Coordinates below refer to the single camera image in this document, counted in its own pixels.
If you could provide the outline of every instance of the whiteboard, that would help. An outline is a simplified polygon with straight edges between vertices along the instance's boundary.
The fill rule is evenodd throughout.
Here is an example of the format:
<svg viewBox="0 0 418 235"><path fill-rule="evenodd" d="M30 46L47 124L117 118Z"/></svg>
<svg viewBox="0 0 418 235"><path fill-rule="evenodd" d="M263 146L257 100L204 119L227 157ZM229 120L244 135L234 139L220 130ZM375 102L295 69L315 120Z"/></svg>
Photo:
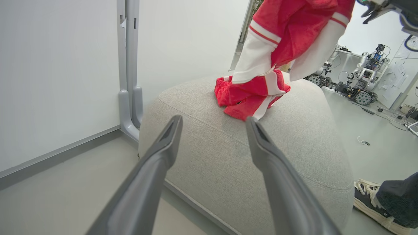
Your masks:
<svg viewBox="0 0 418 235"><path fill-rule="evenodd" d="M398 52L403 50L404 48L405 47L402 44L400 46ZM381 84L380 85L379 85L379 83L376 84L376 86L373 90L378 95L377 100L379 100L387 108L391 108L392 105L394 104L395 100L401 94L403 94L404 92L408 92L408 88L410 87L411 82L413 82L413 81L415 82L415 76L418 72L417 62L418 61L415 58L406 58L406 59L402 59L402 58L398 58L398 57L393 58L393 60L391 61L390 65L388 67L388 69L385 71L382 78L379 79L379 83L381 83ZM395 86L392 87L391 86L391 87L388 87L387 89L384 89L383 87L381 87L381 85L387 79L390 79L391 76L393 76L392 74L388 74L388 72L390 71L390 68L393 68L397 63L402 64L402 66L405 69L404 70L405 73L408 74L408 77L404 80L404 82L402 83L402 85L400 87L395 87Z"/></svg>
<svg viewBox="0 0 418 235"><path fill-rule="evenodd" d="M415 69L415 66L413 66L413 64L414 65L418 64L418 52L409 51L408 49L405 48L404 44L402 43L402 45L399 48L398 52L396 53L395 57L401 58L401 61L402 60L408 61L408 63L407 63L408 69L412 73L414 71L415 71L415 73L417 73L415 75L414 74L409 74L409 76L412 77L411 83L414 83L414 84L411 84L409 86L409 89L410 89L409 91L408 91L408 89L405 90L405 92L408 92L408 94L406 95L405 100L402 101L399 105L406 104L406 105L409 105L409 106L415 106L418 103L418 96L417 96L418 91L415 91L415 90L417 90L416 87L418 86L418 80L417 80L418 79L417 78L418 69Z"/></svg>
<svg viewBox="0 0 418 235"><path fill-rule="evenodd" d="M0 171L119 125L116 0L5 0L0 22Z"/></svg>

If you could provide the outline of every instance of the shoelace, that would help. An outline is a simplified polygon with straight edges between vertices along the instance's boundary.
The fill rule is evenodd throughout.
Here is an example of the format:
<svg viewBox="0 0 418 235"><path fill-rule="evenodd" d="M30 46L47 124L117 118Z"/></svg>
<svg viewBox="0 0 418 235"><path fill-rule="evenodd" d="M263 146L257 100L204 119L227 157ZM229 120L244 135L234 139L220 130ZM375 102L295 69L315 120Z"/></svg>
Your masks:
<svg viewBox="0 0 418 235"><path fill-rule="evenodd" d="M370 196L370 202L371 202L372 206L377 207L377 208L383 208L382 204L376 198L376 194L379 191L380 184L375 183L375 182L366 181L366 180L363 180L363 179L359 179L359 180L356 180L354 182L354 187L362 195L368 194ZM389 229L393 220L395 220L395 218L393 216L390 216L385 221L383 221L381 223L381 225L383 227Z"/></svg>

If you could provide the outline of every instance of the gray ottoman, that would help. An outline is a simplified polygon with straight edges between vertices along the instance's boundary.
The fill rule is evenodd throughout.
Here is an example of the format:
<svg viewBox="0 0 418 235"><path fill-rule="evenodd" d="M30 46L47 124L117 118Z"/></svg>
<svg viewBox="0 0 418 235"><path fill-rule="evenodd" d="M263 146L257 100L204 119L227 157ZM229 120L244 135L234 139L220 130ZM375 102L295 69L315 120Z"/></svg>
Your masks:
<svg viewBox="0 0 418 235"><path fill-rule="evenodd" d="M347 223L354 187L350 165L321 89L288 81L291 91L260 120L339 228ZM183 116L177 160L166 186L230 234L273 234L263 176L253 165L244 122L218 107L217 77L170 88L147 108L142 156L173 115Z"/></svg>

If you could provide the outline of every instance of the dark pants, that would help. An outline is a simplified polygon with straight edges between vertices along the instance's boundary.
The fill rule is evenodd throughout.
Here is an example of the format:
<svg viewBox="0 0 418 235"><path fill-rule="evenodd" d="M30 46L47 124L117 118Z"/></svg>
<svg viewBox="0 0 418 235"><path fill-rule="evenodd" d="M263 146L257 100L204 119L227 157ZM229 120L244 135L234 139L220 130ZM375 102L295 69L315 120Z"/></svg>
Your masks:
<svg viewBox="0 0 418 235"><path fill-rule="evenodd" d="M403 181L383 182L376 197L397 221L418 227L418 172Z"/></svg>

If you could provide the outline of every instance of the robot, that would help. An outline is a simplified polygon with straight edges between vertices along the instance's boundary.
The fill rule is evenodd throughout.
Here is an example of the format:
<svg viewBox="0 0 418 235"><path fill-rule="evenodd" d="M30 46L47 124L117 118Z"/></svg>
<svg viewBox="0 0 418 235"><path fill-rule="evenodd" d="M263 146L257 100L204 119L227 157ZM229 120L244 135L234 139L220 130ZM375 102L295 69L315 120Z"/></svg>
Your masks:
<svg viewBox="0 0 418 235"><path fill-rule="evenodd" d="M357 68L347 77L346 83L339 82L335 91L353 99L360 105L367 105L377 100L377 94L372 92L375 82L382 75L383 70L390 63L390 59L383 58L385 46L379 44L376 51L369 54L364 52L357 64Z"/></svg>
<svg viewBox="0 0 418 235"><path fill-rule="evenodd" d="M312 83L315 83L319 87L322 87L322 86L330 87L332 85L331 84L332 79L330 77L327 77L326 75L328 73L332 72L331 66L334 63L335 59L337 58L338 52L339 52L340 49L346 50L342 46L337 45L334 49L334 52L330 56L330 58L327 61L325 61L325 63L322 65L322 67L319 68L315 73L305 77L304 79L306 79L306 80L308 80Z"/></svg>

